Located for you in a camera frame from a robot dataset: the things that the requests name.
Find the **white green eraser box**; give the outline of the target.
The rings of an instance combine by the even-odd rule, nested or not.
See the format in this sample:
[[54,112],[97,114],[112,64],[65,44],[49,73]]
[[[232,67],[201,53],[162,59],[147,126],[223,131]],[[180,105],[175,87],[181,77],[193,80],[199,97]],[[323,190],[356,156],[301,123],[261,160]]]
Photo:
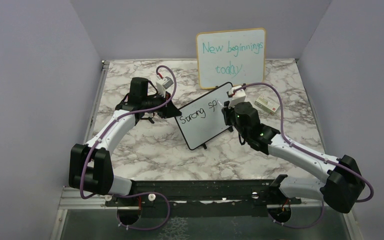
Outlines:
[[260,95],[255,101],[254,104],[259,107],[264,112],[274,115],[277,110],[280,108],[280,105],[274,100],[266,97],[264,95]]

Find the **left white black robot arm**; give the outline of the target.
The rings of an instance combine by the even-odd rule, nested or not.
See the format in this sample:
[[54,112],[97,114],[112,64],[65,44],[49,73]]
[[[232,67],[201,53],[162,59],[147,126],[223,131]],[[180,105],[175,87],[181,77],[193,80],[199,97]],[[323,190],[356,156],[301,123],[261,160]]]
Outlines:
[[69,186],[96,195],[118,195],[124,205],[137,200],[133,181],[115,176],[111,155],[123,137],[140,121],[144,114],[151,113],[162,119],[179,117],[182,113],[172,102],[168,88],[176,82],[163,77],[153,85],[155,94],[148,94],[151,81],[134,77],[126,97],[115,107],[109,122],[97,135],[85,144],[75,144],[70,151]]

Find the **yellow framed whiteboard with writing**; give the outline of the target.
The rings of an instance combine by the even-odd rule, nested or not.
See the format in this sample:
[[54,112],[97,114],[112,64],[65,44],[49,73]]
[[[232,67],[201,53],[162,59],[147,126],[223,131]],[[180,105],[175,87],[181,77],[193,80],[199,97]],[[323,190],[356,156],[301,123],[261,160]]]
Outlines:
[[266,38],[262,28],[201,32],[196,35],[199,86],[214,89],[263,82],[266,77]]

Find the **black framed whiteboard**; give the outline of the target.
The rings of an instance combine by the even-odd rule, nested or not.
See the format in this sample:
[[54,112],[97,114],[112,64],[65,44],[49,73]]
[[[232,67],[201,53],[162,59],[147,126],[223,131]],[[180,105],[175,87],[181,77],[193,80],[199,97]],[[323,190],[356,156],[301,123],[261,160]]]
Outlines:
[[216,100],[222,104],[228,101],[227,92],[232,87],[231,82],[226,82],[180,108],[182,115],[175,117],[175,121],[190,150],[227,130],[229,126],[225,125]]

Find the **silver black whiteboard stand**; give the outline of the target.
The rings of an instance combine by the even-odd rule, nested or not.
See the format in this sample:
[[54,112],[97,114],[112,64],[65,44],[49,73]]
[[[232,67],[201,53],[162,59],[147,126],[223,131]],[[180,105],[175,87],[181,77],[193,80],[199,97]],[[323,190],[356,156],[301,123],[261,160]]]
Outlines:
[[[232,133],[234,131],[233,126],[228,127],[226,130],[229,131],[230,133]],[[200,146],[203,147],[205,150],[207,149],[206,142],[204,142]]]

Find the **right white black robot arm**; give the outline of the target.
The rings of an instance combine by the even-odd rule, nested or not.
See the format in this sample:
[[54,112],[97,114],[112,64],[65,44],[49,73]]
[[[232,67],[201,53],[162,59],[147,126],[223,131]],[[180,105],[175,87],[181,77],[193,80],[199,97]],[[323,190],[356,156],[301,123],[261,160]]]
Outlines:
[[327,155],[282,136],[281,132],[260,122],[257,110],[249,102],[231,107],[225,101],[224,122],[233,126],[241,145],[286,160],[307,171],[314,179],[292,176],[278,177],[268,190],[269,199],[280,204],[287,198],[307,198],[324,201],[340,213],[349,213],[367,186],[357,161],[348,155]]

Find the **black marker cap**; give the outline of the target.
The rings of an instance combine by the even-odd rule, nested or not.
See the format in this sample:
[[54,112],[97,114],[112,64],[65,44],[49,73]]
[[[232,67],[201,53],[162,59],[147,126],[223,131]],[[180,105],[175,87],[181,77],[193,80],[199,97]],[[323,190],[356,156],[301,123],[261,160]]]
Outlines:
[[153,117],[148,117],[148,120],[151,122],[151,124],[155,123],[155,121],[153,120]]

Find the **black aluminium base frame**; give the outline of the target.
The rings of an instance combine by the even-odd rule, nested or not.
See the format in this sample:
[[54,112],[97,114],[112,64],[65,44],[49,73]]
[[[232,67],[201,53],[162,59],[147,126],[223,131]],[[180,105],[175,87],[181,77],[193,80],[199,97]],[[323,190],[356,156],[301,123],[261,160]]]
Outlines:
[[63,189],[53,240],[360,240],[352,213],[274,195],[274,181],[137,181],[136,198]]

